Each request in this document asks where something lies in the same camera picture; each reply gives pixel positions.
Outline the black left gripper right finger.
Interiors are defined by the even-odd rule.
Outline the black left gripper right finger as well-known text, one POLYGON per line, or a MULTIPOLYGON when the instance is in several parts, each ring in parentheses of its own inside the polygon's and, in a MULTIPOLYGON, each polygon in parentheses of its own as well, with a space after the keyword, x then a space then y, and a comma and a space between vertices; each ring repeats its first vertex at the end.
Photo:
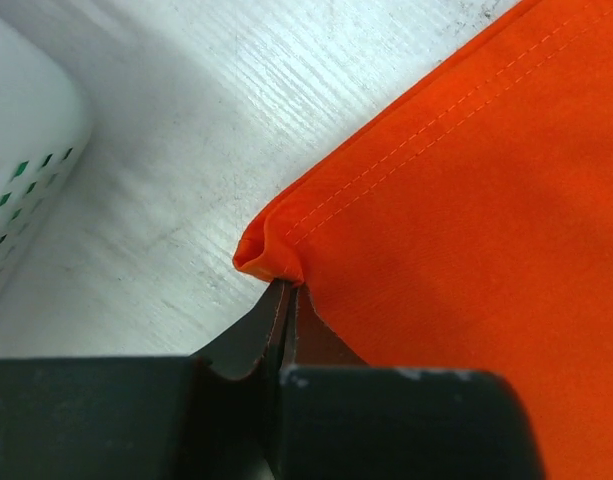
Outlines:
POLYGON ((372 367, 300 289, 279 372, 282 479, 540 479, 524 406, 487 371, 372 367))

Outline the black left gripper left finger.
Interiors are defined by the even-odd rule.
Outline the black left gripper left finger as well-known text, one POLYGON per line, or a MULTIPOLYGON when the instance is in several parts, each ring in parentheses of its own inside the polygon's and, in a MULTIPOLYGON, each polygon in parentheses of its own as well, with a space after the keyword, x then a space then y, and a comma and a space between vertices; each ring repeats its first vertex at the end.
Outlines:
POLYGON ((288 282, 191 355, 0 359, 0 479, 182 479, 221 410, 263 387, 288 282))

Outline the orange t-shirt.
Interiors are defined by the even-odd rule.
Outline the orange t-shirt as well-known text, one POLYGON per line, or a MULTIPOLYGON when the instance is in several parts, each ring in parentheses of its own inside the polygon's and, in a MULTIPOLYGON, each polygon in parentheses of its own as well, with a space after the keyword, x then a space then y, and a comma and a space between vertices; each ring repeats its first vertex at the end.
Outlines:
POLYGON ((235 267, 365 361, 488 369, 613 479, 613 1, 523 1, 270 202, 235 267))

